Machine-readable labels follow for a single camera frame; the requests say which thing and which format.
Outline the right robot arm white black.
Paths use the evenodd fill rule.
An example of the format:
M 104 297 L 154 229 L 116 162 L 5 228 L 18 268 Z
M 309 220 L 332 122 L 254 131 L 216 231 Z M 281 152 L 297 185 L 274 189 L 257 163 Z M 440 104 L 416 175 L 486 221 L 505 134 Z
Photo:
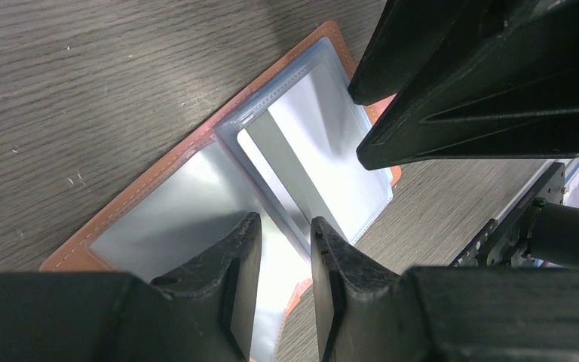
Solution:
M 579 157 L 579 1 L 389 1 L 348 87 L 390 103 L 357 147 L 368 170 L 443 159 L 548 159 L 456 266 L 579 267 L 579 208 L 558 196 Z

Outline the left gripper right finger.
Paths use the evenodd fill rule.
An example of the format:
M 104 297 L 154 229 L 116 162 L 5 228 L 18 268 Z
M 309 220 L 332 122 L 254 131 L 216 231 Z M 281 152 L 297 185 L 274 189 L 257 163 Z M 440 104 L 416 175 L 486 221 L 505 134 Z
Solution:
M 321 216 L 311 267 L 321 361 L 579 361 L 579 269 L 398 275 Z

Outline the silver striped credit card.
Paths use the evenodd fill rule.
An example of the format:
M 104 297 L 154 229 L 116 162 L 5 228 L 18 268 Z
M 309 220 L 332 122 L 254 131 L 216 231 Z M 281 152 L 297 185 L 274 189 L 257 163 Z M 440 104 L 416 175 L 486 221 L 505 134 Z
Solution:
M 354 147 L 365 134 L 362 114 L 343 91 L 340 72 L 321 63 L 237 135 L 237 142 L 291 214 L 322 216 L 349 241 L 368 218 L 375 177 Z

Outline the brown leather card holder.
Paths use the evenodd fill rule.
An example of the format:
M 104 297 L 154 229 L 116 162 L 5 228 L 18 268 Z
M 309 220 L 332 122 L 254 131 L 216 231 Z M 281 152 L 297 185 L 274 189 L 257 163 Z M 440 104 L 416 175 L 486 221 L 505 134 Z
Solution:
M 274 361 L 287 316 L 311 285 L 310 224 L 291 214 L 237 135 L 315 66 L 337 69 L 343 91 L 362 114 L 364 136 L 382 107 L 354 103 L 348 85 L 356 68 L 334 21 L 318 26 L 207 119 L 54 251 L 43 272 L 132 272 L 149 281 L 224 238 L 247 213 L 262 220 L 262 260 L 251 361 Z M 354 155 L 360 144 L 354 147 Z M 372 215 L 356 243 L 393 197 L 399 167 L 369 171 Z

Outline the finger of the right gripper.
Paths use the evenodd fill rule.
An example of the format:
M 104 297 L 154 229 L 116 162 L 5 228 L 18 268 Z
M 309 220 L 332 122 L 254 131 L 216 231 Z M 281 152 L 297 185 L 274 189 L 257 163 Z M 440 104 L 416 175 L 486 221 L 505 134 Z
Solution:
M 348 89 L 452 105 L 573 75 L 579 1 L 389 1 Z
M 443 45 L 357 148 L 369 170 L 440 159 L 579 156 L 579 31 Z

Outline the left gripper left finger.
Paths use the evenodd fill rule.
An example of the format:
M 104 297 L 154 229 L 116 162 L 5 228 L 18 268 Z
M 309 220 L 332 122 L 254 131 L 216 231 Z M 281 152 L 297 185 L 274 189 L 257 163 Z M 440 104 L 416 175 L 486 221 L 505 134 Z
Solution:
M 246 361 L 262 257 L 247 214 L 145 282 L 126 272 L 0 272 L 0 361 Z

